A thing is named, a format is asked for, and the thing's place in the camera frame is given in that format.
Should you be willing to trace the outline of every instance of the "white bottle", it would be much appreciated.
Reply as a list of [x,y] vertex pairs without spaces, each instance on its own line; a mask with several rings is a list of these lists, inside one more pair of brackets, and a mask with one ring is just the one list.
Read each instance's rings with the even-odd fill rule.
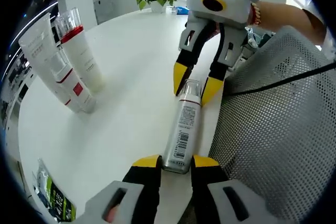
[[75,113],[78,113],[79,111],[81,111],[80,106],[78,105],[78,103],[76,101],[74,101],[73,99],[70,98],[70,95],[68,95],[62,88],[60,88],[61,94],[59,94],[60,96],[64,95],[64,98],[66,98],[66,102],[64,103],[64,105],[66,107],[68,107],[70,110],[72,110]]
[[175,121],[162,157],[162,167],[170,172],[188,172],[195,151],[201,116],[201,84],[186,80],[181,91]]
[[65,60],[65,55],[61,50],[52,56],[49,65],[56,82],[70,94],[71,100],[77,102],[85,112],[91,113],[96,105],[96,100],[79,79],[72,66]]
[[61,45],[74,70],[91,92],[103,86],[100,69],[87,42],[78,9],[74,8],[56,19]]

